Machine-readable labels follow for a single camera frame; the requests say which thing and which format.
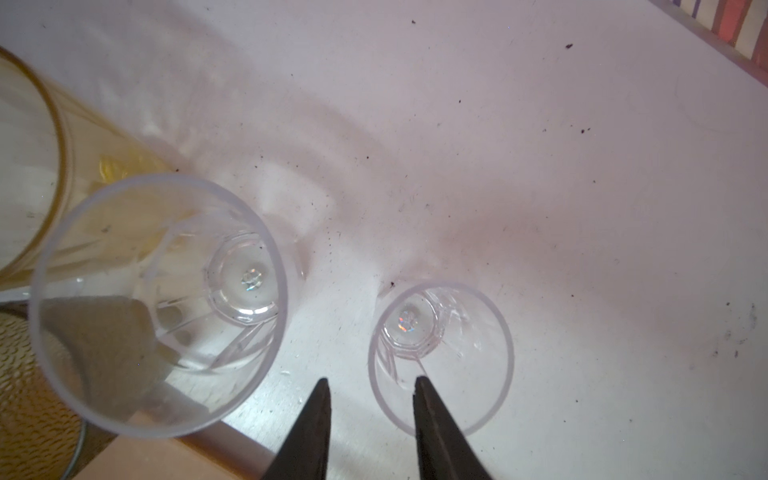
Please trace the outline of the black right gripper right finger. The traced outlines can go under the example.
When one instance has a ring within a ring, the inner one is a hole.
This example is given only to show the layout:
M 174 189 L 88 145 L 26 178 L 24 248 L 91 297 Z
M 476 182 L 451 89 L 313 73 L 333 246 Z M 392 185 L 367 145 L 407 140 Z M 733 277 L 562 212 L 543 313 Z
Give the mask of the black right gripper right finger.
M 415 381 L 413 410 L 421 479 L 491 479 L 426 376 Z

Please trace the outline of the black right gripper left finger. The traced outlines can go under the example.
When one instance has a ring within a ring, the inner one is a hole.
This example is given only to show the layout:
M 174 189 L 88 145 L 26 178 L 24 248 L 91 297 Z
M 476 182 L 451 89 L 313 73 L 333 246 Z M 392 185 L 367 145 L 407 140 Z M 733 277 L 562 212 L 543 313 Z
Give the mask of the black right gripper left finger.
M 331 420 L 329 382 L 327 378 L 321 378 L 262 479 L 325 480 Z

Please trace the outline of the small clear glass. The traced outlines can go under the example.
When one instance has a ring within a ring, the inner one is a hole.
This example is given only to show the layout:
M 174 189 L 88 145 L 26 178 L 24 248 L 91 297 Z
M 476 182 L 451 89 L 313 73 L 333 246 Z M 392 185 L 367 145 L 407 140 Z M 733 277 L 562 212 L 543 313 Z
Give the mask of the small clear glass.
M 477 288 L 455 281 L 403 280 L 380 291 L 368 376 L 384 415 L 413 435 L 416 381 L 425 376 L 465 435 L 503 406 L 515 353 L 507 320 Z

